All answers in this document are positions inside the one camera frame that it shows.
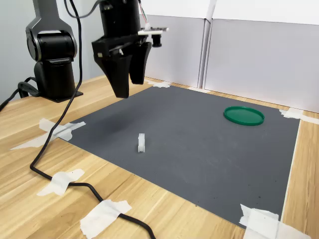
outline black cable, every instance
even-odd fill
[[[142,221],[140,221],[140,220],[138,220],[138,219],[136,219],[136,218],[132,218],[132,217],[130,217],[130,216],[128,216],[128,215],[125,215],[125,214],[123,214],[123,213],[120,213],[120,214],[119,214],[119,218],[123,218],[123,219],[125,219],[125,220],[127,220],[127,221],[130,221],[130,222],[132,222],[132,223],[136,223],[136,224],[140,225],[140,226],[143,227],[146,231],[148,231],[148,233],[149,233],[151,239],[156,239],[156,237],[155,237],[155,235],[154,235],[154,233],[153,233],[151,227],[150,227],[149,225],[147,225],[146,223],[143,223]]]
[[[79,18],[85,18],[85,17],[91,15],[92,12],[95,10],[95,8],[98,6],[98,4],[100,4],[100,3],[103,2],[103,1],[109,3],[107,0],[97,0],[97,1],[94,3],[92,9],[89,11],[89,13],[88,13],[88,14],[85,14],[85,15],[83,15],[83,16],[77,16],[76,14],[75,14],[75,16],[72,15],[72,14],[70,13],[70,11],[69,11],[68,4],[66,3],[66,0],[64,0],[64,5],[65,5],[65,9],[66,9],[66,11],[68,12],[68,14],[70,15],[70,17],[79,19]]]
[[[97,6],[97,4],[99,4],[102,0],[97,0],[94,4],[94,7],[92,8],[92,10],[90,11],[90,13],[88,13],[87,15],[90,15],[93,10],[95,9],[95,7]],[[40,159],[40,157],[43,155],[45,149],[47,148],[49,142],[50,142],[50,139],[52,137],[52,134],[53,134],[53,131],[57,128],[57,126],[61,123],[61,121],[63,120],[64,116],[66,115],[68,109],[70,108],[70,105],[71,103],[73,102],[74,100],[74,97],[75,97],[75,94],[76,92],[78,91],[78,89],[80,88],[81,84],[82,84],[82,26],[81,26],[81,21],[80,21],[80,18],[83,18],[84,16],[82,17],[79,17],[79,14],[77,12],[77,9],[74,5],[74,2],[73,0],[70,0],[70,3],[72,5],[72,8],[74,10],[74,13],[75,13],[75,17],[77,19],[77,22],[78,22],[78,31],[79,31],[79,68],[80,68],[80,80],[79,80],[79,83],[78,85],[76,86],[75,88],[75,91],[69,101],[69,103],[67,104],[64,112],[62,113],[60,119],[57,121],[57,123],[55,123],[55,125],[52,127],[52,129],[50,130],[49,132],[49,135],[48,135],[48,138],[46,139],[42,149],[40,150],[39,154],[35,157],[35,159],[33,160],[33,162],[30,164],[30,169],[36,173],[38,173],[39,175],[49,179],[49,180],[52,180],[52,177],[44,172],[42,172],[41,170],[37,169],[35,167],[35,164],[37,163],[37,161]],[[67,8],[67,5],[66,5],[66,0],[64,0],[64,4],[65,4],[65,7],[67,9],[67,12],[70,16],[71,13],[69,12],[68,8]],[[88,187],[92,192],[93,194],[95,195],[95,197],[99,200],[99,202],[103,201],[103,198],[98,194],[98,192],[95,190],[95,188],[89,184],[89,183],[69,183],[69,186],[73,186],[73,187]],[[120,214],[119,215],[120,218],[123,218],[127,221],[130,221],[132,223],[135,223],[135,224],[138,224],[140,225],[141,227],[143,227],[145,230],[148,231],[151,239],[156,239],[155,236],[154,236],[154,233],[151,229],[151,227],[149,225],[147,225],[146,223],[143,223],[142,221],[136,219],[136,218],[133,218],[133,217],[130,217],[130,216],[127,216],[125,214]]]
[[[28,77],[24,82],[29,82],[30,80],[34,80],[34,77]],[[1,105],[0,105],[0,111],[2,111],[4,109],[4,107],[15,97],[15,95],[19,92],[19,89],[16,89],[12,95],[6,99]]]

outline white wall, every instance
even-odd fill
[[[71,25],[73,34],[78,43],[78,27],[76,19],[67,15],[63,0],[57,0],[59,15],[62,20]],[[76,1],[80,14],[82,7]],[[17,89],[17,84],[29,76],[34,76],[35,61],[31,58],[26,45],[26,26],[35,18],[32,0],[1,0],[0,1],[0,38],[1,65],[0,65],[0,102],[7,99]],[[83,45],[83,79],[90,78],[88,53],[86,43]],[[74,79],[79,80],[78,55],[72,63]]]
[[[216,0],[142,0],[142,7],[148,15],[211,19],[215,3]]]
[[[319,1],[218,0],[213,19],[319,25]]]
[[[162,47],[152,47],[145,76],[197,87],[205,20],[201,18],[148,16],[153,26],[168,26]]]
[[[91,10],[95,0],[81,0],[83,14],[86,14]],[[92,41],[104,35],[103,26],[101,21],[100,9],[97,6],[95,11],[87,18],[82,19],[82,36],[85,38],[83,48],[86,49],[87,62],[88,62],[88,74],[90,78],[104,75],[101,68],[95,63],[93,57]]]

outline white panel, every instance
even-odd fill
[[[215,3],[216,0],[142,0],[147,15],[193,18],[211,18]]]
[[[318,0],[218,0],[213,19],[319,25]]]
[[[152,26],[167,26],[162,47],[152,47],[145,76],[197,87],[204,33],[204,19],[148,16]]]
[[[214,19],[205,88],[319,112],[319,26]]]
[[[205,20],[204,25],[204,35],[203,35],[203,43],[202,43],[202,50],[201,50],[201,57],[200,57],[200,69],[199,69],[199,77],[198,77],[198,88],[202,88],[203,86],[203,79],[204,73],[206,69],[206,59],[207,59],[207,46],[208,46],[208,39],[210,36],[210,27],[211,23],[208,20]]]

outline white plastic part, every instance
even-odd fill
[[[139,146],[138,146],[138,153],[145,153],[145,134],[139,134]]]
[[[162,33],[163,33],[162,30],[159,30],[159,31],[144,31],[144,30],[138,31],[138,35],[139,35],[139,36],[161,35]]]
[[[148,22],[145,24],[145,30],[149,31],[151,29],[151,24]]]

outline small white object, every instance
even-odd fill
[[[40,192],[37,193],[38,196],[45,196],[50,193],[55,193],[59,196],[62,196],[69,183],[78,180],[84,171],[82,169],[76,169],[72,172],[57,172],[52,176],[50,183],[45,186]]]
[[[20,148],[28,148],[28,147],[40,147],[44,145],[46,139],[49,136],[49,132],[52,129],[52,127],[55,125],[54,122],[51,122],[47,119],[42,118],[39,122],[39,128],[43,131],[46,131],[48,133],[45,133],[37,138],[34,138],[26,143],[23,143],[17,147],[14,147],[13,149],[20,149]],[[53,141],[56,138],[61,138],[65,141],[69,141],[72,138],[72,130],[75,130],[79,127],[84,126],[84,122],[80,123],[67,123],[65,125],[58,125],[58,127],[53,131],[53,134],[51,136],[50,142]]]
[[[91,239],[100,234],[112,222],[116,220],[120,213],[127,213],[132,207],[127,201],[112,202],[104,200],[100,202],[88,215],[80,221],[83,235]]]
[[[138,153],[145,153],[145,134],[139,134],[139,146],[138,146]]]
[[[151,24],[149,22],[147,22],[145,24],[145,31],[149,31],[151,29]]]

